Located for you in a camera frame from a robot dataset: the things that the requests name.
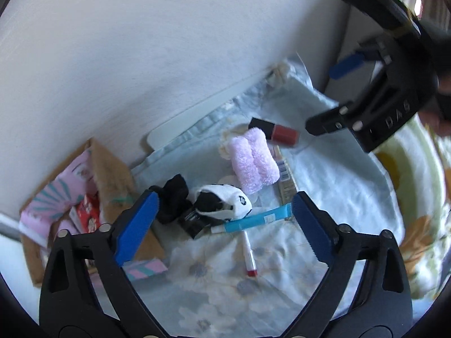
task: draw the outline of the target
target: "wall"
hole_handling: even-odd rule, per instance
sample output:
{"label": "wall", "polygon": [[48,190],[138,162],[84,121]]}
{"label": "wall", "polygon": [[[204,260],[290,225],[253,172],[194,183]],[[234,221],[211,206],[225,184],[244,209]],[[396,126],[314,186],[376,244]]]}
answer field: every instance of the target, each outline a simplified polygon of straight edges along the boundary
{"label": "wall", "polygon": [[316,87],[339,0],[11,0],[0,18],[0,212],[91,136],[128,164],[145,135],[298,50]]}

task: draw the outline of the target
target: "red lip gloss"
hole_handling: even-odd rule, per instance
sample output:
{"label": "red lip gloss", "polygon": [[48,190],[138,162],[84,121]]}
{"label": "red lip gloss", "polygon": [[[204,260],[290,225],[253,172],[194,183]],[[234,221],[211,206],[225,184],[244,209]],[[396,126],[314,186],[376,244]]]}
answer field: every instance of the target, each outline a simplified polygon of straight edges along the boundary
{"label": "red lip gloss", "polygon": [[258,118],[252,118],[248,128],[251,129],[254,127],[260,128],[265,134],[267,140],[279,142],[288,146],[295,146],[299,140],[298,131],[281,126],[280,124],[275,124]]}

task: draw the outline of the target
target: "red packet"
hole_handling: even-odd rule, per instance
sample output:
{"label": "red packet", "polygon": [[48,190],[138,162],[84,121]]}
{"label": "red packet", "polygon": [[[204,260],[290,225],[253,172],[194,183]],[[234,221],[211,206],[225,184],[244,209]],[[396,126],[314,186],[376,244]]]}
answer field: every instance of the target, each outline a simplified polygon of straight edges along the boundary
{"label": "red packet", "polygon": [[77,206],[83,232],[94,232],[100,227],[100,202],[97,195],[86,194]]}

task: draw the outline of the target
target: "white pen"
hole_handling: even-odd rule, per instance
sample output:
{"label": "white pen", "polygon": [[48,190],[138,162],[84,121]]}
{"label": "white pen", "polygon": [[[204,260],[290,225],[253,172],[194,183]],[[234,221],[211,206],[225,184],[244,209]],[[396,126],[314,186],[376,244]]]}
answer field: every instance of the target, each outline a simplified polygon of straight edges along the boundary
{"label": "white pen", "polygon": [[243,254],[244,262],[246,263],[247,275],[249,277],[257,276],[257,267],[255,265],[255,259],[253,258],[251,243],[249,242],[249,237],[247,236],[246,230],[241,232],[243,237]]}

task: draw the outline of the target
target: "blue gripper pad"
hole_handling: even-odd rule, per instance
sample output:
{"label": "blue gripper pad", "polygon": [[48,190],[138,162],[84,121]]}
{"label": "blue gripper pad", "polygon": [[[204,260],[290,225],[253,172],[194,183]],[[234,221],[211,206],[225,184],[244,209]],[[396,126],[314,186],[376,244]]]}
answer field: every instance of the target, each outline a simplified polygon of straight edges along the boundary
{"label": "blue gripper pad", "polygon": [[351,71],[357,70],[365,62],[365,56],[361,53],[351,54],[350,56],[342,59],[335,66],[332,66],[329,70],[329,76],[333,80],[341,79],[349,74]]}
{"label": "blue gripper pad", "polygon": [[150,225],[155,219],[158,208],[158,195],[152,192],[116,239],[116,253],[114,254],[114,258],[120,267],[125,262],[133,259]]}
{"label": "blue gripper pad", "polygon": [[304,232],[310,247],[312,247],[317,259],[330,266],[333,262],[334,256],[332,252],[332,240],[326,230],[322,227],[319,217],[324,211],[320,211],[316,205],[310,200],[305,192],[299,192],[293,197],[291,202],[293,209],[293,216]]}

